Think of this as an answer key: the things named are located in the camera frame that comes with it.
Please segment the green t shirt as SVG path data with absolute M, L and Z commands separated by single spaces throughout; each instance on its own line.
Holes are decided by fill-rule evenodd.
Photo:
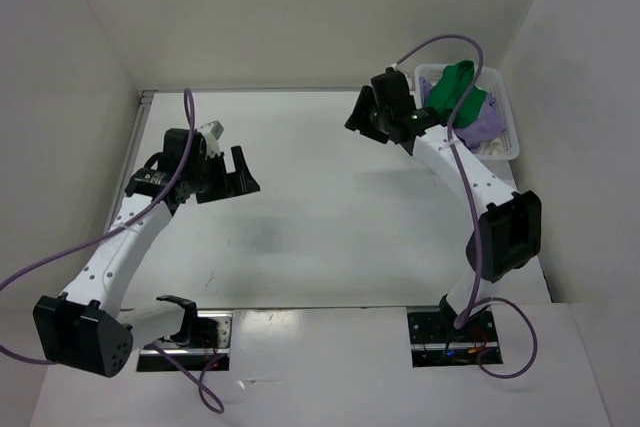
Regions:
M 440 80 L 424 97 L 423 106 L 435 110 L 448 120 L 459 100 L 471 84 L 475 65 L 471 60 L 460 61 L 444 68 Z M 465 128 L 475 122 L 488 93 L 474 86 L 458 109 L 454 119 L 455 128 Z

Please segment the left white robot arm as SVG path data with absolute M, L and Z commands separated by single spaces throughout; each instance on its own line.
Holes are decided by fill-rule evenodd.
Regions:
M 259 191 L 241 147 L 231 149 L 228 171 L 219 147 L 223 127 L 172 128 L 163 147 L 130 178 L 109 238 L 56 297 L 43 296 L 33 317 L 45 358 L 111 378 L 131 353 L 160 338 L 194 343 L 204 328 L 194 301 L 161 295 L 145 307 L 121 309 L 147 251 L 189 198 L 209 203 Z

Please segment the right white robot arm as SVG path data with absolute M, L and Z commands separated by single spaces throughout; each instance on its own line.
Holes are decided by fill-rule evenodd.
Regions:
M 497 284 L 539 254 L 540 198 L 496 177 L 448 130 L 442 115 L 417 106 L 405 75 L 391 67 L 361 88 L 345 127 L 376 142 L 401 146 L 472 203 L 473 228 L 465 247 L 470 270 L 442 298 L 438 318 L 446 338 L 464 338 Z

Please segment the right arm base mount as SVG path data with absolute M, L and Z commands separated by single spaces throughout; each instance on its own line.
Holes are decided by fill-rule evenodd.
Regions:
M 485 308 L 461 330 L 449 330 L 436 306 L 406 311 L 414 368 L 502 364 L 492 312 Z

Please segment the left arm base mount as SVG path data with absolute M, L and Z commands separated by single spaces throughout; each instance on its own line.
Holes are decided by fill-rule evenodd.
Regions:
M 198 318 L 188 344 L 161 337 L 153 345 L 189 372 L 200 372 L 211 361 L 214 364 L 209 371 L 228 371 L 234 312 L 202 309 L 198 312 Z

